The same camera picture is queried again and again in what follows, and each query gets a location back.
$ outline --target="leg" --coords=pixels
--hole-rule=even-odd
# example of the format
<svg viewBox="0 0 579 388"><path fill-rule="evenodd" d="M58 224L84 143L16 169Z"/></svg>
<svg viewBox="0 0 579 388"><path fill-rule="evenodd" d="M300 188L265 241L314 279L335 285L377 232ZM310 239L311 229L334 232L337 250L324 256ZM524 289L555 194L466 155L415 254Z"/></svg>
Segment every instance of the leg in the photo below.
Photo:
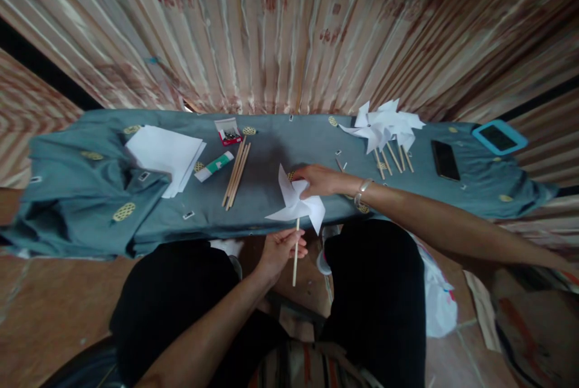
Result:
<svg viewBox="0 0 579 388"><path fill-rule="evenodd" d="M369 220L345 225L324 252L335 299L322 341L384 386L423 387L426 360L424 265L398 225Z"/></svg>
<svg viewBox="0 0 579 388"><path fill-rule="evenodd" d="M184 330L238 282L225 252L209 247L208 242L163 244L139 261L110 321L123 382L134 385ZM255 311L233 341L211 386L247 386L261 359L287 339L276 320Z"/></svg>

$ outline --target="bamboo skewer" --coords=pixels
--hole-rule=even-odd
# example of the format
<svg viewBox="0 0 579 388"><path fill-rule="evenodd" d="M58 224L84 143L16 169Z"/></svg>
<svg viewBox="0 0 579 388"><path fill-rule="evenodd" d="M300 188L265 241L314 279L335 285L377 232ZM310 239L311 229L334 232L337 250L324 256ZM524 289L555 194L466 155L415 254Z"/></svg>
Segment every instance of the bamboo skewer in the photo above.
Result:
<svg viewBox="0 0 579 388"><path fill-rule="evenodd" d="M412 167L412 162L410 161L410 157L408 157L408 152L406 151L406 148L402 147L402 151L404 151L404 154L406 155L406 160L408 162L408 166L410 167L410 170L412 172L414 172L414 168Z"/></svg>
<svg viewBox="0 0 579 388"><path fill-rule="evenodd" d="M402 146L400 146L400 144L398 144L398 154L400 155L400 163L402 164L402 171L406 171L406 165L404 165L404 156L402 155Z"/></svg>
<svg viewBox="0 0 579 388"><path fill-rule="evenodd" d="M340 171L344 172L344 168L342 168L342 164L340 163L340 161L338 160L337 157L336 157L336 163L338 164L338 168L340 168Z"/></svg>
<svg viewBox="0 0 579 388"><path fill-rule="evenodd" d="M386 159L386 154L384 154L384 150L380 150L380 153L382 153L382 158L384 159L384 163L386 164L386 169L388 170L390 175L392 175L392 169L390 169L390 164L388 163L388 159Z"/></svg>
<svg viewBox="0 0 579 388"><path fill-rule="evenodd" d="M386 146L388 147L388 150L390 151L390 154L392 155L392 158L394 159L394 163L396 164L396 168L398 168L400 173L402 173L402 169L401 169L400 165L398 164L398 160L396 160L396 155L394 154L394 151L392 151L392 147L390 146L390 143L386 142Z"/></svg>
<svg viewBox="0 0 579 388"><path fill-rule="evenodd" d="M237 174L237 169L239 168L239 162L241 162L240 157L243 155L243 148L245 146L246 140L247 136L243 138L243 141L241 141L239 149L237 150L237 157L235 158L235 162L233 163L233 171L231 171L231 176L229 177L229 184L227 185L227 190L225 191L225 196L223 197L221 207L225 207L225 201L231 195L231 188L233 186L233 181L235 180L235 174Z"/></svg>
<svg viewBox="0 0 579 388"><path fill-rule="evenodd" d="M378 169L380 170L380 175L382 176L382 180L385 180L384 171L382 171L382 164L380 163L380 158L378 157L378 149L374 148L374 155L376 156L376 162L378 163Z"/></svg>
<svg viewBox="0 0 579 388"><path fill-rule="evenodd" d="M299 231L299 230L300 230L300 219L298 218L298 219L297 219L297 223L296 223L296 231ZM294 254L294 276L293 276L293 278L292 278L292 280L291 280L291 286L292 286L292 287L295 287L295 286L296 286L296 276L297 276L297 247L298 247L299 243L300 243L300 239L297 239L296 249L295 249L295 252L296 252L296 253Z"/></svg>
<svg viewBox="0 0 579 388"><path fill-rule="evenodd" d="M247 144L247 148L243 150L243 157L241 158L241 162L239 163L239 169L237 170L237 177L235 179L235 186L232 189L231 195L229 196L229 204L227 204L227 209L229 210L233 205L233 201L235 201L235 196L237 195L237 189L239 188L239 181L241 180L241 176L243 175L243 170L245 169L245 162L247 160L247 155L249 154L249 149L252 147L251 142Z"/></svg>

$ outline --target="paper pinwheel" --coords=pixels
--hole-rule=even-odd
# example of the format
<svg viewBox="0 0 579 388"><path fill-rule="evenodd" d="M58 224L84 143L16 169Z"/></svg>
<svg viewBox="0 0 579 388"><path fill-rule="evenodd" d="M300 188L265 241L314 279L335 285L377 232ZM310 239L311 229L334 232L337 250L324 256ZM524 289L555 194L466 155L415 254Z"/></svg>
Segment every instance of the paper pinwheel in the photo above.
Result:
<svg viewBox="0 0 579 388"><path fill-rule="evenodd" d="M350 133L351 135L357 136L359 138L368 139L366 154L378 148L379 146L382 148L384 147L381 142L384 138L384 130L386 129L385 125L382 124L379 115L375 115L378 112L368 113L369 109L369 101L360 107L358 110L358 116L354 122L354 128L344 127L340 124L340 128L346 133Z"/></svg>
<svg viewBox="0 0 579 388"><path fill-rule="evenodd" d="M382 150L394 135L398 143L408 151L415 140L412 129L421 129L426 124L421 122L415 113L396 112L399 101L399 98L387 101L380 105L377 112L369 112L370 102L367 102L358 111L355 128L340 127L351 135L368 139L366 154L374 148Z"/></svg>
<svg viewBox="0 0 579 388"><path fill-rule="evenodd" d="M326 208L321 198L319 196L312 196L300 200L301 193L308 187L309 183L306 180L290 182L281 164L279 165L277 179L279 181L279 187L282 190L285 208L265 218L278 221L290 221L303 216L309 216L316 234L319 234L321 222L324 220L324 215L326 214Z"/></svg>

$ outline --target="white plastic bag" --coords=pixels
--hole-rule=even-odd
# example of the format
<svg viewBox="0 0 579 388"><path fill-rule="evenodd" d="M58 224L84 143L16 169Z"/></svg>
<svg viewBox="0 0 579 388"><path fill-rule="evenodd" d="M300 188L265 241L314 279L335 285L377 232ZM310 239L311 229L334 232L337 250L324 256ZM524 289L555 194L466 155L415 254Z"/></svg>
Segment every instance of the white plastic bag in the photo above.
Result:
<svg viewBox="0 0 579 388"><path fill-rule="evenodd" d="M454 287L448 283L427 249L418 241L416 245L424 262L426 336L441 338L457 327L458 306L452 293Z"/></svg>

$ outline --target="smartphone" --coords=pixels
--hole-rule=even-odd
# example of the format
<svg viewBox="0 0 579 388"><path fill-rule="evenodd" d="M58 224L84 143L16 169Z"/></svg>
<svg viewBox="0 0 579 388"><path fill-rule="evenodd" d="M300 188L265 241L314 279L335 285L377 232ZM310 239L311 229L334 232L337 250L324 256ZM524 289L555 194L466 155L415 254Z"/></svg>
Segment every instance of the smartphone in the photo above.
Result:
<svg viewBox="0 0 579 388"><path fill-rule="evenodd" d="M454 158L452 147L444 142L432 141L432 151L434 152L437 174L449 180L460 181L457 161Z"/></svg>

